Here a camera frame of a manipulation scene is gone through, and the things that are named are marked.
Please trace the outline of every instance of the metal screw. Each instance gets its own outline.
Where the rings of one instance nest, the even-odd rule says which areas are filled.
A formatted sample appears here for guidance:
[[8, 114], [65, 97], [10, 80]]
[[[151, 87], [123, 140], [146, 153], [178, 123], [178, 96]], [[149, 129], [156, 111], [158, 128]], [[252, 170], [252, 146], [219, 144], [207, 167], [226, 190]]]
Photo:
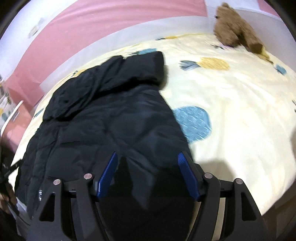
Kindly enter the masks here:
[[90, 179], [92, 177], [92, 174], [90, 174], [90, 173], [86, 173], [85, 175], [84, 175], [84, 179]]
[[59, 185], [60, 183], [61, 183], [61, 180], [60, 179], [54, 180], [54, 185]]
[[242, 181], [242, 179], [240, 179], [240, 178], [235, 179], [235, 182], [236, 182], [237, 184], [243, 184], [243, 183], [244, 183], [244, 182]]
[[209, 173], [209, 172], [205, 173], [205, 178], [211, 179], [212, 177], [213, 177], [213, 175], [211, 173]]

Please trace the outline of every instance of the plush toy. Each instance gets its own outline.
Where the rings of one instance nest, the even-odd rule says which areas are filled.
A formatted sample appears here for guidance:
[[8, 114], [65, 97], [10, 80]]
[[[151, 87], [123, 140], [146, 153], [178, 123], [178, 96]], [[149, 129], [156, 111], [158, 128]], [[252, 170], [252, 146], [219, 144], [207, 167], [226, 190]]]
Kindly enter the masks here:
[[235, 47], [239, 44], [253, 53], [261, 54], [262, 42], [254, 29], [227, 3], [217, 8], [214, 33], [224, 45]]

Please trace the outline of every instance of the black puffer jacket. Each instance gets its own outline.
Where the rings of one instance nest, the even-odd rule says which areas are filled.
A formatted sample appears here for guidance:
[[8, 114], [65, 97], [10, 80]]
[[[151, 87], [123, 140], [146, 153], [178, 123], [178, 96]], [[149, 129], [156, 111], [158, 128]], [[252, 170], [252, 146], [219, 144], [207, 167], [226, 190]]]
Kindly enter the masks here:
[[56, 178], [72, 181], [94, 173], [108, 151], [122, 158], [103, 218], [117, 240], [184, 240], [192, 218], [178, 168], [190, 153], [174, 115], [159, 94], [161, 52], [114, 56], [68, 80], [54, 94], [30, 140], [16, 195], [33, 216]]

